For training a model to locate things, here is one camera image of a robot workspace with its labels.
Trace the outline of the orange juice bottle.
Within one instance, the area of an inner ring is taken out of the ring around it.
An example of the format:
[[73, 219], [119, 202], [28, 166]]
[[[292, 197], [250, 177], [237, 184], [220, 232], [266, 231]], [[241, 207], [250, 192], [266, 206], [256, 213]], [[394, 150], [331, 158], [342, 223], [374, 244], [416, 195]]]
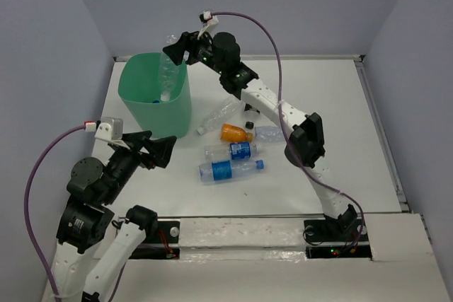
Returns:
[[220, 139], [227, 142], [252, 142], [253, 134], [244, 129], [231, 125], [223, 124], [220, 132]]

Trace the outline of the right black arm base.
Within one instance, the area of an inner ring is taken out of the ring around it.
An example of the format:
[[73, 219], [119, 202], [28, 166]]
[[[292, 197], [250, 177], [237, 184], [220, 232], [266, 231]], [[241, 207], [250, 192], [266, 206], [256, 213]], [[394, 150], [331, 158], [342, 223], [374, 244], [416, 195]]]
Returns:
[[309, 260], [327, 260], [334, 258], [367, 258], [372, 259], [366, 226], [361, 228], [361, 219], [343, 234], [328, 229], [324, 219], [304, 221], [302, 237], [306, 243], [305, 255]]

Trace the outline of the blue label bottle white cap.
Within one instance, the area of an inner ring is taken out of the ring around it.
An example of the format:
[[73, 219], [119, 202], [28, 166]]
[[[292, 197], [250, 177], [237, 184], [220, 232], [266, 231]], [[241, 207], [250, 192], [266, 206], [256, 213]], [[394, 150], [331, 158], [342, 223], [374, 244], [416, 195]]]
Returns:
[[205, 158], [208, 162], [237, 161], [257, 156], [261, 152], [257, 144], [242, 141], [217, 144], [205, 147]]

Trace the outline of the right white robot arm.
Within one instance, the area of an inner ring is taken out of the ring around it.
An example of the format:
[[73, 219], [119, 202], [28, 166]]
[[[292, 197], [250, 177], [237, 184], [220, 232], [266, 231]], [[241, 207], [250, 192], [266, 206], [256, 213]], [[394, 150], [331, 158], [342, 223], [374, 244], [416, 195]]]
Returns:
[[177, 42], [164, 47], [163, 52], [176, 65], [200, 62], [215, 71], [227, 93], [258, 109], [280, 127], [286, 140], [285, 156], [309, 178], [321, 203], [327, 234], [341, 240], [351, 232], [357, 212], [345, 194], [332, 186], [333, 179], [323, 159], [326, 151], [320, 115], [306, 114], [279, 99], [241, 61], [240, 47], [230, 33], [210, 36], [184, 32]]

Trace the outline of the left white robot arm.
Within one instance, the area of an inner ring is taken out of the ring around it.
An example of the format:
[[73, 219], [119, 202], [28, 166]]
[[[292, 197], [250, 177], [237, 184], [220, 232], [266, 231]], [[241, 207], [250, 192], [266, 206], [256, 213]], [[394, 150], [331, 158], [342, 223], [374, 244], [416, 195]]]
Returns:
[[78, 161], [67, 184], [69, 200], [57, 229], [57, 251], [52, 274], [61, 301], [104, 301], [137, 246], [152, 240], [158, 215], [136, 205], [126, 213], [115, 240], [93, 266], [92, 260], [114, 218], [109, 210], [136, 169], [165, 168], [171, 159], [175, 136], [152, 139], [151, 131], [114, 137], [98, 130], [95, 138], [114, 150], [107, 163], [94, 157]]

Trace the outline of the small bottle black label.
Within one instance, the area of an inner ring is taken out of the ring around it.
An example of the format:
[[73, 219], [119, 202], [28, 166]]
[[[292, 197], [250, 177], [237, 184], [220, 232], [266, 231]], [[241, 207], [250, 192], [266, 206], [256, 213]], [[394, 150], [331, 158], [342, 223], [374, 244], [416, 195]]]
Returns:
[[246, 120], [255, 120], [260, 115], [260, 111], [252, 105], [246, 103], [243, 109], [243, 117]]

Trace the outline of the crushed clear bottle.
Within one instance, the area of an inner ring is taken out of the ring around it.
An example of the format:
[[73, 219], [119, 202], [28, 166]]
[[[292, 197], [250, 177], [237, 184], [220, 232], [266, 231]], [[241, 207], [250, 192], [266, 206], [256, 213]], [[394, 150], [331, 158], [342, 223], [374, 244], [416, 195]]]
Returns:
[[277, 126], [255, 127], [255, 140], [265, 144], [285, 143], [283, 130]]

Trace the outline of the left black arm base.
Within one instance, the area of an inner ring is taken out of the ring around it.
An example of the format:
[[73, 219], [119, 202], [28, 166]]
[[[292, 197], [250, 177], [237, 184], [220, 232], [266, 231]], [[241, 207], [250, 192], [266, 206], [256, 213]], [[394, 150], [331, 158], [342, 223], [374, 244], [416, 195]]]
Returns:
[[180, 258], [180, 221], [160, 219], [154, 235], [132, 252], [131, 260], [178, 260]]

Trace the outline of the clear bottle white cap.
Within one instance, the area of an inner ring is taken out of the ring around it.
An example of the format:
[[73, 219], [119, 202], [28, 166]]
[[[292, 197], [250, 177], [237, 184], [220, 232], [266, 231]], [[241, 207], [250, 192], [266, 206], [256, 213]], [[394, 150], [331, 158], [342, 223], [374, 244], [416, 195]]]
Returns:
[[204, 135], [221, 127], [243, 106], [243, 102], [234, 96], [229, 96], [213, 109], [200, 123], [196, 132]]

